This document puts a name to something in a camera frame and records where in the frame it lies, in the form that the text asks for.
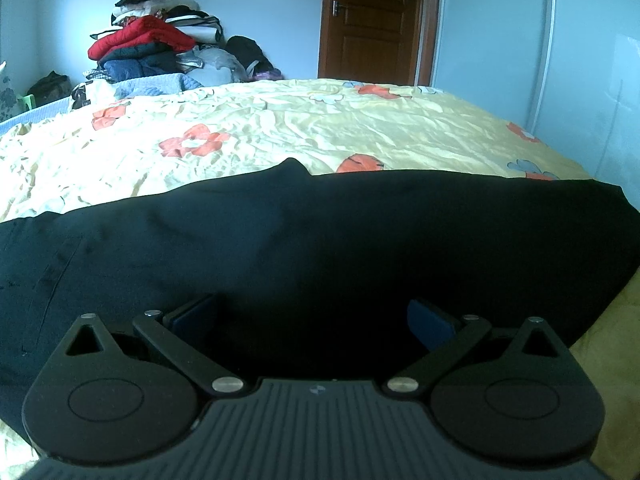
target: pillow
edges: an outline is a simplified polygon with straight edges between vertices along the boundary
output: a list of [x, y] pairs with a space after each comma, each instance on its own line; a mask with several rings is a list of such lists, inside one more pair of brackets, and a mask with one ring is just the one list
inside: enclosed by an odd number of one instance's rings
[[6, 61], [0, 64], [0, 123], [20, 115], [22, 106], [11, 86], [11, 78], [6, 72]]

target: white cloth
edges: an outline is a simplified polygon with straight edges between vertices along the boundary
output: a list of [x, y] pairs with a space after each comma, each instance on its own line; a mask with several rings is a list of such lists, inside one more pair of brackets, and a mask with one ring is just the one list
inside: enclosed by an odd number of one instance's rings
[[165, 21], [171, 23], [175, 27], [182, 27], [187, 25], [199, 25], [206, 18], [201, 18], [197, 14], [187, 14], [185, 16], [176, 16], [175, 18], [167, 18]]
[[175, 28], [199, 43], [216, 44], [218, 42], [217, 35], [220, 33], [216, 27], [205, 27], [203, 25], [189, 25], [187, 27]]
[[[104, 79], [93, 79], [81, 84], [84, 85], [84, 95], [93, 105], [101, 104], [108, 106], [116, 100], [116, 87], [107, 83]], [[74, 102], [73, 96], [69, 97], [69, 112], [73, 111]]]
[[148, 16], [159, 10], [168, 11], [178, 6], [187, 6], [193, 10], [200, 10], [200, 5], [194, 0], [147, 0], [139, 4], [130, 4], [121, 7], [113, 7], [111, 13], [115, 16], [114, 23], [120, 23], [128, 16]]

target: sliding wardrobe door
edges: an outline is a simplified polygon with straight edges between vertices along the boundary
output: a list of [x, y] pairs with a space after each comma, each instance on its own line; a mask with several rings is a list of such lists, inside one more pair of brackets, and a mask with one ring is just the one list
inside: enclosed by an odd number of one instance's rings
[[640, 0], [555, 0], [533, 133], [640, 207]]
[[525, 126], [546, 0], [443, 0], [433, 85]]

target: red jacket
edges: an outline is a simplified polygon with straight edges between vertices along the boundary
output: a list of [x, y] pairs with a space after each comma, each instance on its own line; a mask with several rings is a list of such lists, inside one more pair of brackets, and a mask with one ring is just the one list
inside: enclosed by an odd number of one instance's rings
[[155, 16], [143, 16], [122, 30], [96, 41], [89, 49], [89, 59], [98, 61], [116, 48], [136, 46], [153, 41], [166, 43], [175, 52], [187, 52], [196, 45], [193, 38], [180, 32], [173, 25], [169, 25]]

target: bed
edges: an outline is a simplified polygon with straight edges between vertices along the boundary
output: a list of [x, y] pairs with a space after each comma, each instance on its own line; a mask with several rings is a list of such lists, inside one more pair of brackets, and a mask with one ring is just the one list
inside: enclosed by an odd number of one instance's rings
[[[89, 105], [13, 126], [0, 137], [0, 221], [161, 193], [289, 157], [312, 174], [589, 178], [516, 124], [437, 89], [258, 81]], [[640, 471], [639, 331], [640, 271], [571, 348], [604, 398], [593, 461], [615, 480]], [[37, 456], [8, 427], [0, 434], [0, 480], [17, 478]]]

